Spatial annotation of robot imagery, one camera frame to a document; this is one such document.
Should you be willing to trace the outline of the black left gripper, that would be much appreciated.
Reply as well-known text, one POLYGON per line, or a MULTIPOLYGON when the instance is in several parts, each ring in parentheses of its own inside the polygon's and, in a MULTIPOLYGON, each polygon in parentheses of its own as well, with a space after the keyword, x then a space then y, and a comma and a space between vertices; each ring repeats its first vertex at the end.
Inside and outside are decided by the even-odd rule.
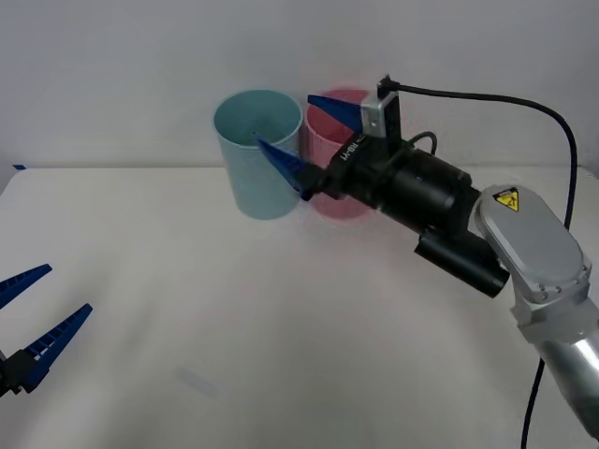
MULTIPOLYGON (((8 303, 51 271, 51 266, 44 264, 1 281, 0 309, 6 307, 8 303)), ((20 349, 10 357, 1 353, 1 396, 8 392, 19 394, 22 390, 26 393, 34 391, 50 372, 52 364, 71 342, 92 311, 93 307, 90 304, 84 304, 63 322, 24 349, 20 349)))

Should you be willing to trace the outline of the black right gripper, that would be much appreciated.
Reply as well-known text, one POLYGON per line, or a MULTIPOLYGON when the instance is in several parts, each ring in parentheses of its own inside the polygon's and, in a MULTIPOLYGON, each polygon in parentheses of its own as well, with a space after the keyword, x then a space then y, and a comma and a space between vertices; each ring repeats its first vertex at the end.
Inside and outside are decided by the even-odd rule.
POLYGON ((401 163, 396 156, 403 151, 403 139, 374 138, 361 134, 361 102, 368 93, 310 94, 308 104, 352 132, 351 137, 332 156, 325 170, 254 134, 258 148, 272 166, 304 201, 324 193, 340 200, 349 196, 376 210, 401 210, 401 195, 393 178, 401 163))

